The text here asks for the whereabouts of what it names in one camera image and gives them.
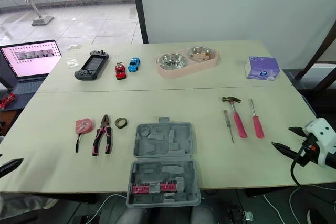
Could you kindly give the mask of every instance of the hammer head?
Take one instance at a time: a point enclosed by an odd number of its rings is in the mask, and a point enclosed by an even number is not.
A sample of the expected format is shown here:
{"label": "hammer head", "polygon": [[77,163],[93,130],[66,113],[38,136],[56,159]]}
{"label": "hammer head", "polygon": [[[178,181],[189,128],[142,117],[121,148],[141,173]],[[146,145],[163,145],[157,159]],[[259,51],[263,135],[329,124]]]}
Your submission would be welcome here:
{"label": "hammer head", "polygon": [[236,97],[222,97],[222,102],[241,102],[241,100]]}

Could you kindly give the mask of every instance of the laptop screen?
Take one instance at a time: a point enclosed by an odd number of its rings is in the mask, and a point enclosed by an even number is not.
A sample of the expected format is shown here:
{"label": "laptop screen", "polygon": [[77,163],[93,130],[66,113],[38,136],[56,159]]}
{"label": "laptop screen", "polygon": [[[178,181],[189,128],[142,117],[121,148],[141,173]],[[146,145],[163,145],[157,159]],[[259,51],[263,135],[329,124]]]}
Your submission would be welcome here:
{"label": "laptop screen", "polygon": [[1,46],[0,52],[19,79],[48,75],[61,57],[54,40]]}

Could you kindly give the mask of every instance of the cable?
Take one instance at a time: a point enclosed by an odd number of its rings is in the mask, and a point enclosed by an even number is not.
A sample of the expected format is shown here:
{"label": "cable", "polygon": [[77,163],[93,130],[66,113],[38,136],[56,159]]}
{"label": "cable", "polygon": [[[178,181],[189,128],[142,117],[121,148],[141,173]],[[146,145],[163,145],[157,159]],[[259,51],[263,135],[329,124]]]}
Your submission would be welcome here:
{"label": "cable", "polygon": [[292,207],[292,203],[291,203],[291,199],[292,199],[293,194],[294,194],[297,190],[299,190],[299,189],[300,189],[300,187],[297,187],[297,188],[296,188],[294,191],[292,191],[292,193],[289,195],[289,207],[290,207],[290,210],[292,211],[292,214],[293,214],[293,216],[294,216],[294,218],[295,218],[295,220],[296,220],[296,222],[297,222],[298,224],[300,224],[300,222],[299,222],[298,218],[296,217],[296,215],[294,214],[293,207]]}
{"label": "cable", "polygon": [[[317,185],[307,185],[307,186],[314,186],[314,187],[318,187],[318,188],[325,189],[325,190],[336,191],[336,189],[333,189],[333,188],[326,188],[326,187],[317,186]],[[295,213],[294,213],[294,211],[293,211],[293,207],[292,207],[291,200],[292,200],[292,196],[293,196],[293,194],[294,194],[295,192],[297,192],[299,189],[300,189],[300,187],[297,187],[297,188],[296,188],[294,191],[292,191],[292,193],[289,195],[289,207],[290,207],[290,210],[292,211],[292,214],[293,214],[293,216],[294,216],[294,218],[295,218],[295,220],[296,220],[296,222],[297,222],[298,224],[300,224],[300,222],[299,222],[298,218],[296,217],[296,215],[295,215]]]}
{"label": "cable", "polygon": [[242,211],[243,211],[243,215],[244,215],[245,223],[247,223],[246,216],[245,216],[245,211],[244,211],[244,208],[243,208],[243,204],[242,204],[242,202],[240,201],[240,197],[239,197],[238,190],[235,189],[235,191],[236,191],[236,195],[237,195],[237,198],[238,198],[238,202],[239,202],[240,208],[241,208]]}
{"label": "cable", "polygon": [[126,199],[125,196],[120,195],[120,194],[112,194],[112,195],[110,195],[109,197],[107,197],[107,198],[103,201],[103,203],[100,205],[100,207],[98,208],[98,210],[97,210],[97,212],[94,214],[94,216],[93,216],[88,222],[86,222],[85,224],[89,224],[89,223],[96,217],[96,215],[99,213],[100,209],[103,207],[103,205],[105,204],[105,202],[106,202],[109,198],[111,198],[112,196],[119,196],[119,197],[122,197],[122,198],[125,198],[125,199]]}
{"label": "cable", "polygon": [[71,215],[70,219],[68,220],[67,224],[70,223],[71,219],[73,218],[73,216],[75,215],[75,213],[77,212],[78,208],[80,207],[82,203],[79,203],[78,206],[76,207],[76,209],[74,210],[74,213]]}
{"label": "cable", "polygon": [[268,199],[266,198],[265,195],[263,195],[263,197],[265,198],[265,200],[267,201],[267,203],[269,203],[269,205],[270,205],[271,207],[273,207],[273,209],[277,212],[277,214],[278,214],[278,216],[279,216],[279,218],[280,218],[282,224],[285,224],[285,222],[283,221],[283,219],[282,219],[282,217],[281,217],[281,214],[279,213],[279,211],[277,210],[277,208],[276,208],[275,206],[273,206],[273,205],[271,204],[271,202],[268,201]]}
{"label": "cable", "polygon": [[318,188],[325,189],[325,190],[336,191],[336,189],[333,189],[333,188],[326,188],[326,187],[317,186],[317,185],[308,185],[308,186],[314,186],[314,187],[318,187]]}
{"label": "cable", "polygon": [[309,191],[309,190],[303,188],[303,186],[302,186],[302,185],[297,181],[297,179],[295,178],[295,175],[294,175],[294,167],[295,167],[295,165],[296,165],[296,163],[297,163],[299,157],[301,156],[301,153],[303,152],[304,148],[305,148],[305,146],[303,145],[303,146],[300,148],[300,150],[299,150],[298,154],[296,155],[296,157],[293,159],[292,165],[290,166],[290,175],[291,175],[292,179],[293,179],[294,182],[298,185],[298,187],[300,187],[302,190],[304,190],[304,191],[306,191],[307,193],[309,193],[310,195],[312,195],[312,196],[318,198],[319,200],[322,200],[322,201],[325,202],[325,203],[328,203],[328,204],[330,204],[330,205],[332,205],[332,206],[335,206],[335,203],[333,203],[333,202],[331,202],[331,201],[328,201],[328,200],[326,200],[326,199],[324,199],[324,198],[318,196],[317,194],[315,194],[315,193],[313,193],[313,192],[311,192],[311,191]]}

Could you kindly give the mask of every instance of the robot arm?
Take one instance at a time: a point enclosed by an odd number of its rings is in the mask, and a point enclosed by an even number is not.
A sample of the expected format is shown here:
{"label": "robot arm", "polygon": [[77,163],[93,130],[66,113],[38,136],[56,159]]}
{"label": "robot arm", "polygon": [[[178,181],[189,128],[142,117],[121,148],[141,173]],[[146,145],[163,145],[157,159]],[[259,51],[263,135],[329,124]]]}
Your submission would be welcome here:
{"label": "robot arm", "polygon": [[[336,169],[336,132],[324,118],[315,119],[304,128],[291,127],[289,130],[306,138],[302,143],[305,153],[298,158],[298,164],[305,166],[312,161],[321,167]],[[296,158],[297,153],[289,147],[280,143],[272,144],[285,156]]]}

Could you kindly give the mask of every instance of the laptop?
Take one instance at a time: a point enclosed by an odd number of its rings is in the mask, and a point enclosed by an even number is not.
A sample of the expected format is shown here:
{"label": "laptop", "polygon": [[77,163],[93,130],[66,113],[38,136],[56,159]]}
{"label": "laptop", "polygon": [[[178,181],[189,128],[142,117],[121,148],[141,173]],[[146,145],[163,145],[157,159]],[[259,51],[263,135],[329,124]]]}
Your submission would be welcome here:
{"label": "laptop", "polygon": [[5,110],[23,109],[61,58],[54,40],[0,46],[0,53],[17,79]]}

